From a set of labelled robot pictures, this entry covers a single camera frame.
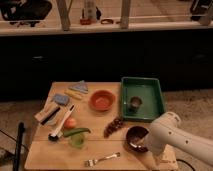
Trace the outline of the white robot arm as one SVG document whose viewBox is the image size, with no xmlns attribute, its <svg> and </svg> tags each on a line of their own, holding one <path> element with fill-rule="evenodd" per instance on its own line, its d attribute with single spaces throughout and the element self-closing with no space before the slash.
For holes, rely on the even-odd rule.
<svg viewBox="0 0 213 171">
<path fill-rule="evenodd" d="M 144 146 L 154 155 L 160 155 L 166 145 L 171 145 L 213 167 L 213 140 L 183 131 L 180 124 L 176 113 L 164 113 L 150 123 Z"/>
</svg>

